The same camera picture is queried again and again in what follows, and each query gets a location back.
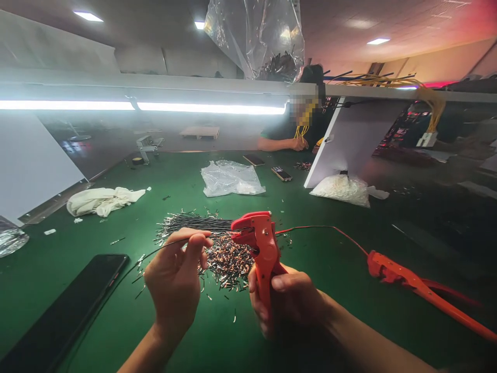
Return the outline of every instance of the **black smartphone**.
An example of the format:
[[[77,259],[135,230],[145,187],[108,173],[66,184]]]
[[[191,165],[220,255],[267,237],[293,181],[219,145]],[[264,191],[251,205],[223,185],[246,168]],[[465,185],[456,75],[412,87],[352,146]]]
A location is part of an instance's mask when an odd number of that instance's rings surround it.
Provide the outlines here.
[[[128,260],[124,254],[94,256],[2,359],[0,371],[55,371]]]
[[[243,156],[247,161],[249,161],[254,167],[264,165],[264,161],[253,154],[246,154]]]
[[[291,180],[291,176],[289,175],[289,173],[283,171],[281,167],[272,167],[271,170],[276,174],[276,176],[281,179],[281,181]]]

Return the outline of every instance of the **red wire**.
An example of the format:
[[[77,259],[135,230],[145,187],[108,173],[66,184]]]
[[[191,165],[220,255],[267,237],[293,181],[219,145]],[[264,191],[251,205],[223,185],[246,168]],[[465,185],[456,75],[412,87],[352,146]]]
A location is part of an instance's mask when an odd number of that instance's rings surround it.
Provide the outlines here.
[[[358,244],[357,242],[355,242],[351,237],[349,237],[346,233],[342,232],[340,229],[338,229],[337,227],[333,226],[333,225],[304,225],[304,226],[299,226],[299,227],[293,227],[293,228],[289,228],[289,229],[285,229],[283,231],[278,231],[276,232],[276,234],[281,234],[281,233],[287,233],[287,232],[291,232],[291,231],[294,231],[296,229],[302,229],[302,228],[333,228],[334,230],[338,231],[339,233],[341,233],[342,235],[344,235],[345,237],[347,237],[350,241],[352,241],[353,243],[356,244],[356,246],[362,250],[362,252],[364,254],[366,254],[366,256],[368,256],[368,252],[362,248],[362,246],[360,244]]]

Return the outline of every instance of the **wire connector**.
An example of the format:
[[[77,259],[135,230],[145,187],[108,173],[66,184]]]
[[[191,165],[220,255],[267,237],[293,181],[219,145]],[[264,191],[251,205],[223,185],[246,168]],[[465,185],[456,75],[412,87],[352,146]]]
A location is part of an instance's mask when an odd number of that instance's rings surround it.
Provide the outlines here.
[[[423,136],[419,139],[418,144],[416,146],[422,148],[431,148],[435,144],[436,137],[438,132],[428,133],[425,132]]]

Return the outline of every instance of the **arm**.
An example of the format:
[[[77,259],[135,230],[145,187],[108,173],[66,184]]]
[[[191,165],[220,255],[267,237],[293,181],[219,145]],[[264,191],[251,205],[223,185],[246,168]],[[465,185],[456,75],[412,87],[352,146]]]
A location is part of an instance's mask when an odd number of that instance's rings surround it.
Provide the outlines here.
[[[328,295],[316,289],[308,275],[284,266],[287,275],[275,276],[271,285],[281,293],[273,302],[275,320],[287,318],[323,328],[333,336],[366,373],[436,373],[421,359],[397,346],[350,314]],[[252,268],[249,291],[260,327],[265,336],[272,331],[267,324],[267,310],[259,299],[257,277]]]
[[[278,151],[284,149],[294,149],[301,151],[307,149],[309,145],[304,138],[300,139],[285,139],[285,140],[271,140],[260,136],[257,141],[257,150],[264,151]]]
[[[118,373],[161,371],[181,341],[173,335],[154,324]]]
[[[207,268],[204,247],[210,232],[181,228],[145,269],[145,283],[155,306],[155,323],[119,369],[119,373],[162,371],[193,323],[200,299],[197,267]],[[186,250],[181,248],[188,242]]]
[[[420,358],[373,330],[328,295],[329,314],[326,331],[333,335],[347,353],[367,373],[436,373]]]

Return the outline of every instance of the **worker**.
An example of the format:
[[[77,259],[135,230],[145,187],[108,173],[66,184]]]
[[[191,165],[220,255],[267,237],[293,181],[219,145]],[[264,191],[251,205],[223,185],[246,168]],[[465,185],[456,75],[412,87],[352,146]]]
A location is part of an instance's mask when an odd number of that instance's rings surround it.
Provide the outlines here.
[[[166,241],[174,242],[160,250],[145,270],[145,282],[155,305],[156,318],[151,329],[133,351],[119,373],[162,371],[181,339],[192,325],[200,300],[197,266],[207,268],[204,248],[213,245],[210,232],[181,228]],[[343,347],[359,371],[366,373],[437,372],[421,359],[397,346],[356,319],[328,295],[314,287],[303,272],[286,267],[288,274],[275,276],[272,287],[275,315],[297,323],[315,326]],[[257,292],[254,268],[249,276],[252,307],[266,337],[268,310]]]
[[[324,87],[323,77],[323,67],[321,65],[310,65],[305,67],[299,82],[313,83]],[[290,103],[287,106],[290,119],[264,128],[257,141],[257,149],[263,151],[314,149],[316,143],[324,136],[329,124],[329,121],[326,123],[322,109],[313,109],[309,130],[303,137],[295,138],[297,123],[299,123],[302,114],[306,111],[306,107],[311,101],[311,98],[301,98]]]

